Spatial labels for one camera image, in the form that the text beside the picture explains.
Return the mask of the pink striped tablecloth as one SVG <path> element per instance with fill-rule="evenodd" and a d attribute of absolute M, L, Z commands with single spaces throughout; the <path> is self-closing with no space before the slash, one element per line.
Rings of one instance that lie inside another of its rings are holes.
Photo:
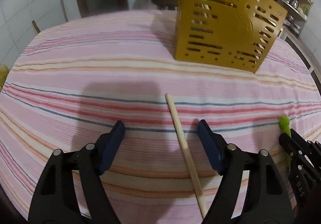
<path fill-rule="evenodd" d="M 101 178 L 122 223 L 200 223 L 173 121 L 171 94 L 207 204 L 221 177 L 196 135 L 199 120 L 228 143 L 268 150 L 281 174 L 278 119 L 320 140 L 320 94 L 308 68 L 277 39 L 256 73 L 173 58 L 176 13 L 124 11 L 42 31 L 1 91 L 1 186 L 24 219 L 55 149 L 80 150 L 121 120 L 112 167 Z"/>

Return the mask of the green frog-handled utensil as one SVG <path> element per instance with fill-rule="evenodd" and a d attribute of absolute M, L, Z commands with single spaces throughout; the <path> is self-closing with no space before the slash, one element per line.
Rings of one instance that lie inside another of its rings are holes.
<path fill-rule="evenodd" d="M 285 115 L 281 115 L 279 118 L 278 124 L 279 124 L 280 130 L 281 130 L 281 133 L 285 133 L 289 137 L 291 137 L 289 118 Z M 290 170 L 292 157 L 288 154 L 288 152 L 285 150 L 284 147 L 283 147 L 283 150 L 286 153 L 286 167 L 288 170 Z"/>

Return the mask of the yellow plastic bag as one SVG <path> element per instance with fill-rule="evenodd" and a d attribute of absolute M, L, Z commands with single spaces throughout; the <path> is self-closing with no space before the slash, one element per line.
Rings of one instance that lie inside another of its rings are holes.
<path fill-rule="evenodd" d="M 6 64 L 0 64 L 0 91 L 3 89 L 9 71 L 10 70 Z"/>

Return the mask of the yellow perforated utensil holder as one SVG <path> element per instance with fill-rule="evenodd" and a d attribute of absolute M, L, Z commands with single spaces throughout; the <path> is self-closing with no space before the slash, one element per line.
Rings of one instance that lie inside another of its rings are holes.
<path fill-rule="evenodd" d="M 179 0 L 175 59 L 254 73 L 286 16 L 274 0 Z"/>

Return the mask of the wooden stick against wall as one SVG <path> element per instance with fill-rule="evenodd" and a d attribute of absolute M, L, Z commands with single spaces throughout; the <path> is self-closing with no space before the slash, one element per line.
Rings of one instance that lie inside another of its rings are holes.
<path fill-rule="evenodd" d="M 63 15 L 64 15 L 65 22 L 68 22 L 69 19 L 68 19 L 68 17 L 67 17 L 64 0 L 60 0 L 60 4 L 61 4 L 62 11 L 63 11 Z"/>

